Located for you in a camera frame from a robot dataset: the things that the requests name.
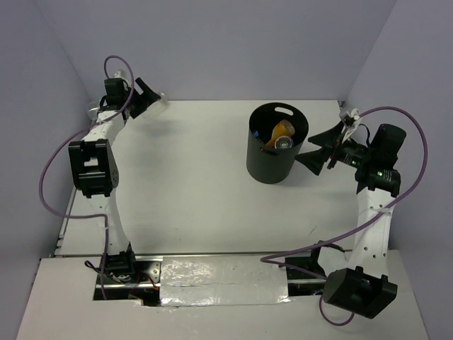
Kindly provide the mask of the clear square plastic bottle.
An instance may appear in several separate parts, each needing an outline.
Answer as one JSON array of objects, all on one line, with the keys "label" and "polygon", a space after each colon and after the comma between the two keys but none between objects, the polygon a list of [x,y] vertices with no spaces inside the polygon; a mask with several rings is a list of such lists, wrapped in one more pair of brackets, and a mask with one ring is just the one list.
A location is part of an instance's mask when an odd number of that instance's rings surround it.
[{"label": "clear square plastic bottle", "polygon": [[168,98],[165,93],[158,92],[158,95],[160,96],[160,99],[158,99],[148,107],[149,111],[151,111],[153,114],[155,114],[156,112],[164,111],[168,107]]}]

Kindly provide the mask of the clear bottle blue cap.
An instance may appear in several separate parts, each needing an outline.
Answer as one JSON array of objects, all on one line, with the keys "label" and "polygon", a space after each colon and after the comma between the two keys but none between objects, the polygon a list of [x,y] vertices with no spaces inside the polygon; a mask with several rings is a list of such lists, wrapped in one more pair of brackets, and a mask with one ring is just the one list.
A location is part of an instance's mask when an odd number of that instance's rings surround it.
[{"label": "clear bottle blue cap", "polygon": [[275,139],[275,149],[291,149],[294,146],[293,139],[289,136],[280,136]]}]

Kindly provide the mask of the orange juice bottle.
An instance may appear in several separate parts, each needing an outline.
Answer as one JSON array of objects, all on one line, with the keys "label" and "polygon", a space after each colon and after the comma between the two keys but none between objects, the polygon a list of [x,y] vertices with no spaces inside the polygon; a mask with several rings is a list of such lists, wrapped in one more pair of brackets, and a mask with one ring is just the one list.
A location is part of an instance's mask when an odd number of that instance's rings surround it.
[{"label": "orange juice bottle", "polygon": [[272,131],[270,140],[266,143],[268,147],[273,147],[277,138],[286,136],[292,137],[295,134],[295,128],[288,120],[281,120]]}]

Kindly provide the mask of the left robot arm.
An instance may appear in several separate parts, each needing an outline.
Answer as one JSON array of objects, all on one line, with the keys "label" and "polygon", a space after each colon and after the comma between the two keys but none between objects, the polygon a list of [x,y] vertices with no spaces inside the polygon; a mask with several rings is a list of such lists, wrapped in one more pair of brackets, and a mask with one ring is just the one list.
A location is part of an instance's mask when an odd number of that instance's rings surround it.
[{"label": "left robot arm", "polygon": [[116,202],[119,170],[112,145],[127,121],[143,114],[149,106],[161,100],[141,78],[131,89],[121,76],[104,81],[106,95],[102,97],[96,125],[79,141],[68,146],[72,177],[77,190],[88,199],[96,215],[107,221],[101,225],[108,233],[104,255],[98,271],[122,282],[133,281],[139,273],[132,245],[127,238]]}]

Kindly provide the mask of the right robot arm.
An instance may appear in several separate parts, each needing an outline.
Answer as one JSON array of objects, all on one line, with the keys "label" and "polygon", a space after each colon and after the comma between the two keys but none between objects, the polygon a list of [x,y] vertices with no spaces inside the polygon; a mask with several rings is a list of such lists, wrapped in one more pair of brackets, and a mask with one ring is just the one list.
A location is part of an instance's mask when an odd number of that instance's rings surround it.
[{"label": "right robot arm", "polygon": [[314,250],[309,272],[326,275],[323,301],[368,319],[375,318],[396,298],[398,286],[388,279],[386,253],[393,209],[389,204],[400,191],[401,176],[394,169],[406,132],[390,124],[379,126],[367,146],[351,139],[342,123],[311,136],[320,148],[299,154],[296,160],[314,174],[341,162],[355,168],[358,225],[369,227],[355,234],[350,255],[336,244]]}]

